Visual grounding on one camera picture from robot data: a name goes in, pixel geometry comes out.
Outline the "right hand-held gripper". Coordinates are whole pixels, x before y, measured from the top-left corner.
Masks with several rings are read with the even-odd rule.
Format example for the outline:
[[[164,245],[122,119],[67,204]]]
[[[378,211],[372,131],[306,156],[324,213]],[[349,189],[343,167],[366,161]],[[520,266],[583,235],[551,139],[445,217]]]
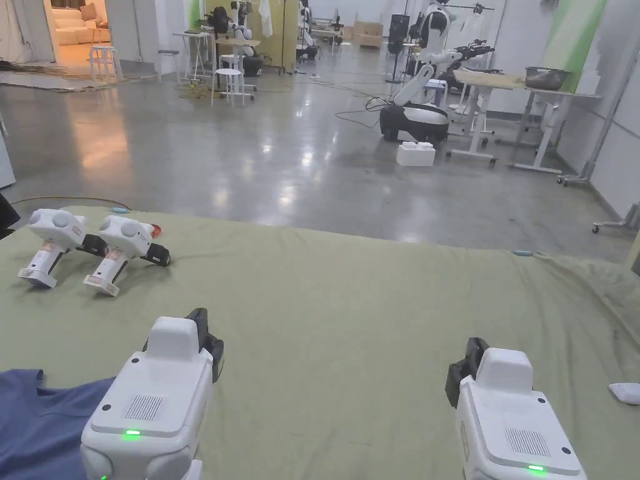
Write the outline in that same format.
[[[445,392],[464,479],[586,479],[551,403],[533,388],[524,352],[470,338]]]

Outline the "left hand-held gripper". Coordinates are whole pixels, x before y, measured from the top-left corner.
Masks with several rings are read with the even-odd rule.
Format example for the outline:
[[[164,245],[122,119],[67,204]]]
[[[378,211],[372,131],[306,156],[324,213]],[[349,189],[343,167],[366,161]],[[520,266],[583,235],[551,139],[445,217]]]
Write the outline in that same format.
[[[89,479],[201,479],[199,437],[224,364],[204,307],[159,317],[81,436]]]

